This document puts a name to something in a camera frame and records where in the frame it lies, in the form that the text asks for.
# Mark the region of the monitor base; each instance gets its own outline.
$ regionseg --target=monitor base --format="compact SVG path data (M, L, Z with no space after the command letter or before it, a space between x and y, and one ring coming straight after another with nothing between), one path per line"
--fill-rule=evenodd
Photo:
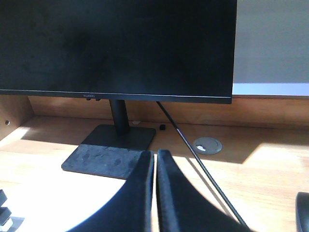
M113 125L97 126L61 165L64 171L126 179L155 129L130 127L118 135Z

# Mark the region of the brand logo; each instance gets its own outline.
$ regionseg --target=brand logo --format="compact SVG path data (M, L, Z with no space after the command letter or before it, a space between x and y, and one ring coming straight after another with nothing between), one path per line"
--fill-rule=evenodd
M95 98L94 94L84 94L84 98Z

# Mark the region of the black monitor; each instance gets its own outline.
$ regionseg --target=black monitor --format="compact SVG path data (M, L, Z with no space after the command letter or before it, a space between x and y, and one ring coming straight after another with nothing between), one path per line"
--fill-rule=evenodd
M75 161L106 147L145 150L155 131L130 128L124 100L231 103L236 8L237 0L1 0L0 94L109 99L116 130L95 129Z

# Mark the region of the monitor neck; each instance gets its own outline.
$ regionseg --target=monitor neck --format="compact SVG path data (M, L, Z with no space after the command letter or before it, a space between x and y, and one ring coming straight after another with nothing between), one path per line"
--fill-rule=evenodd
M124 135L130 131L129 120L126 112L125 100L110 100L112 117L118 135Z

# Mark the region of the black cable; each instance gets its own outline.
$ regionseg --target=black cable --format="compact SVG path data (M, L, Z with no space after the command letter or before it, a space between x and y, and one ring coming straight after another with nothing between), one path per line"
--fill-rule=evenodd
M247 224L245 223L245 221L242 219L242 217L239 215L239 213L237 212L237 210L234 208L234 206L232 205L232 203L229 201L229 199L226 197L226 195L223 193L223 191L221 190L221 188L219 187L219 185L215 182L215 180L213 179L213 177L211 176L211 174L209 173L209 171L206 169L205 165L203 164L203 162L201 161L201 159L198 157L197 153L195 152L195 150L193 149L193 147L191 146L191 144L188 142L188 140L186 139L186 137L184 136L184 134L182 133L182 131L179 129L179 127L176 125L176 123L174 122L174 120L172 119L172 117L169 115L169 113L166 111L166 109L163 107L163 105L157 101L156 102L159 107L161 108L161 110L164 112L164 114L166 115L166 117L168 117L169 121L171 122L171 124L173 125L173 127L175 128L175 130L177 131L177 133L180 135L180 137L183 139L184 143L187 145L187 147L189 148L189 150L192 152L193 156L195 157L195 159L197 160L198 164L200 165L200 167L203 169L204 173L206 174L206 176L208 177L208 179L211 181L211 183L213 184L213 186L216 188L216 190L218 191L218 193L221 195L221 197L223 198L223 200L225 201L225 203L228 205L228 207L231 209L231 211L233 212L233 214L235 215L235 217L237 218L237 220L240 222L240 224L247 226Z

